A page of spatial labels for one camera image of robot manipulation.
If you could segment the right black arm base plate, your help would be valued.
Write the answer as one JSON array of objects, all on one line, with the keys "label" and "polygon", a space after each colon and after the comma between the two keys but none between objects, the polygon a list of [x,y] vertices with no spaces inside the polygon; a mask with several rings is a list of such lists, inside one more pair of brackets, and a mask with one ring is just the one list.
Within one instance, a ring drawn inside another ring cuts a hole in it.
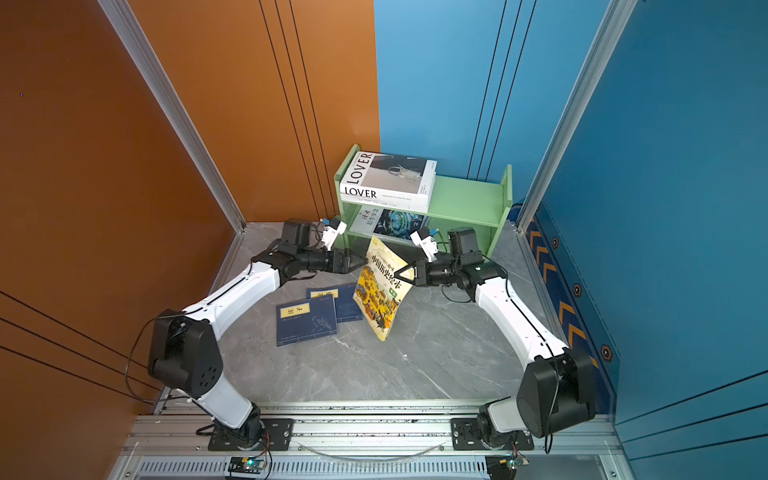
[{"label": "right black arm base plate", "polygon": [[452,445],[457,451],[534,449],[533,438],[528,431],[499,432],[483,415],[452,418],[450,427]]}]

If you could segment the white book with brown pattern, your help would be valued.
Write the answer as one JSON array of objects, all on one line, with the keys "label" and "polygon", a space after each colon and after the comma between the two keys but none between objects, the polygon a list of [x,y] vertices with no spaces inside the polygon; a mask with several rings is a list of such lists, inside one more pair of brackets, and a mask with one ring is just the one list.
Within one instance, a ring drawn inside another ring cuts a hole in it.
[{"label": "white book with brown pattern", "polygon": [[429,203],[415,202],[410,200],[395,200],[395,199],[371,200],[371,199],[363,199],[363,198],[356,198],[356,197],[342,197],[341,200],[344,203],[386,207],[394,210],[409,211],[409,212],[415,212],[420,214],[427,213],[429,211]]}]

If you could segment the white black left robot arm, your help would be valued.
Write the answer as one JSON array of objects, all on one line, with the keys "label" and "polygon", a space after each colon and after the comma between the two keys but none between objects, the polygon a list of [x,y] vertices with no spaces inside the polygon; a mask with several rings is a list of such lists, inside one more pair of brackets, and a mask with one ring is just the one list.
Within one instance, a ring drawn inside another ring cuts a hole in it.
[{"label": "white black left robot arm", "polygon": [[213,431],[226,435],[237,449],[256,448],[266,428],[259,407],[225,377],[219,339],[253,305],[300,272],[348,274],[363,266],[363,257],[334,246],[346,229],[338,217],[318,225],[287,221],[281,237],[253,256],[238,277],[184,310],[166,310],[151,322],[148,374],[207,412]]}]

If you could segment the dark blue circle-cover book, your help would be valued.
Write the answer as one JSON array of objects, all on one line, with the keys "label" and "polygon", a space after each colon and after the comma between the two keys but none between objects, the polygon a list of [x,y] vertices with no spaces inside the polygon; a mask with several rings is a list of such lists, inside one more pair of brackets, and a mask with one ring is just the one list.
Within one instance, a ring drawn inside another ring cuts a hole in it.
[{"label": "dark blue circle-cover book", "polygon": [[411,242],[411,235],[426,227],[429,217],[423,214],[363,205],[351,224],[355,234],[376,236],[395,242]]}]

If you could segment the yellow illustrated Chinese book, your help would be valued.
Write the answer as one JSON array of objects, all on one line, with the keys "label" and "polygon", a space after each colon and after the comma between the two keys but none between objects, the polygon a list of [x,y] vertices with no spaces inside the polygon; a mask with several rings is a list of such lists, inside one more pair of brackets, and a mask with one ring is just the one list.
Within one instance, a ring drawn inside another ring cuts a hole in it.
[{"label": "yellow illustrated Chinese book", "polygon": [[385,341],[395,315],[412,287],[393,276],[407,262],[376,236],[370,239],[365,257],[366,264],[362,267],[353,299],[378,339]]}]

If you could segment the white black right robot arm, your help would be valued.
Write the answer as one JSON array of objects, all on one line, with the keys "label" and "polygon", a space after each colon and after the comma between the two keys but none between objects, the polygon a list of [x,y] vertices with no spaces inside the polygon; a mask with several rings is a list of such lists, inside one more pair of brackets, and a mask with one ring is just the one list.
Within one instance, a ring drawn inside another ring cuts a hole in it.
[{"label": "white black right robot arm", "polygon": [[455,285],[495,322],[524,372],[515,395],[480,410],[482,441],[498,448],[509,434],[522,431],[542,439],[550,453],[555,433],[596,415],[590,355],[568,346],[536,317],[514,290],[508,271],[482,253],[473,229],[451,230],[447,252],[439,250],[436,232],[422,228],[410,235],[424,257],[396,270],[395,278],[416,287]]}]

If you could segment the white LOVER book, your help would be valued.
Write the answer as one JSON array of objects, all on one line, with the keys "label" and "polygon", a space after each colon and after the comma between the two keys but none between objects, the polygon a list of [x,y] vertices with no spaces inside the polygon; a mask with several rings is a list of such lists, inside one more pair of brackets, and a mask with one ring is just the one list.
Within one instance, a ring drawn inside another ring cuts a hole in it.
[{"label": "white LOVER book", "polygon": [[339,195],[430,204],[436,176],[435,160],[358,151],[339,180]]}]

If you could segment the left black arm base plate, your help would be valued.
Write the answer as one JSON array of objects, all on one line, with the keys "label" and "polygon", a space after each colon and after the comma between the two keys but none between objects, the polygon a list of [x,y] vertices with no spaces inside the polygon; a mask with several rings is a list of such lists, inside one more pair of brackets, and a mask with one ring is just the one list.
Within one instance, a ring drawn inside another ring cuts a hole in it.
[{"label": "left black arm base plate", "polygon": [[233,429],[215,421],[211,428],[200,428],[198,433],[209,433],[209,451],[288,451],[293,436],[291,418],[258,418],[247,420]]}]

